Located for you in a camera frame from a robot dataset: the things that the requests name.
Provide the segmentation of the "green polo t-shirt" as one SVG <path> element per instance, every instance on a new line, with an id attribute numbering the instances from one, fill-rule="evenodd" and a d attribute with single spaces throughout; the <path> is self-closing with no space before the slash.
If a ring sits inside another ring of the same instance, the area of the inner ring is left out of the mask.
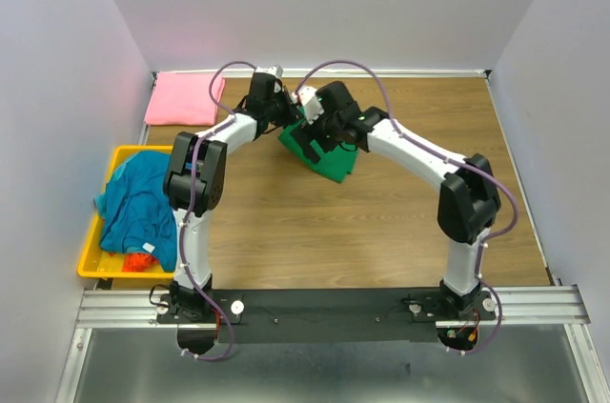
<path id="1" fill-rule="evenodd" d="M 324 178 L 334 181 L 338 184 L 353 172 L 356 164 L 357 151 L 344 151 L 341 148 L 336 148 L 333 151 L 324 154 L 316 142 L 313 143 L 314 148 L 321 156 L 318 163 L 312 163 L 305 159 L 300 147 L 295 142 L 295 127 L 302 120 L 295 124 L 283 128 L 281 134 L 277 137 L 282 146 L 287 149 L 297 160 L 307 169 L 315 174 L 319 174 Z"/>

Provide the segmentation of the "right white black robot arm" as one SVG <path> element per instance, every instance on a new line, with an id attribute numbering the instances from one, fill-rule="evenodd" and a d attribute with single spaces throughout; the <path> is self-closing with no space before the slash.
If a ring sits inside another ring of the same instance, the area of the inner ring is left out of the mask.
<path id="1" fill-rule="evenodd" d="M 320 89 L 303 87 L 290 97 L 304 118 L 293 135 L 310 161 L 319 160 L 312 142 L 324 151 L 353 145 L 394 161 L 437 192 L 437 223 L 449 239 L 438 306 L 452 319 L 469 312 L 481 291 L 480 250 L 500 207 L 489 161 L 436 146 L 379 108 L 362 110 L 341 81 Z"/>

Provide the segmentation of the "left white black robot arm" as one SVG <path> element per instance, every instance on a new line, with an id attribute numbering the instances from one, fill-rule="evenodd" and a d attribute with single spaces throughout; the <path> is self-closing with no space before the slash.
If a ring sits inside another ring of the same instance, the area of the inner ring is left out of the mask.
<path id="1" fill-rule="evenodd" d="M 207 131 L 182 131 L 173 143 L 163 182 L 177 227 L 177 257 L 169 310 L 192 322 L 212 311 L 209 236 L 220 202 L 228 155 L 255 141 L 270 126 L 294 123 L 299 113 L 282 82 L 279 66 L 257 68 L 237 108 Z"/>

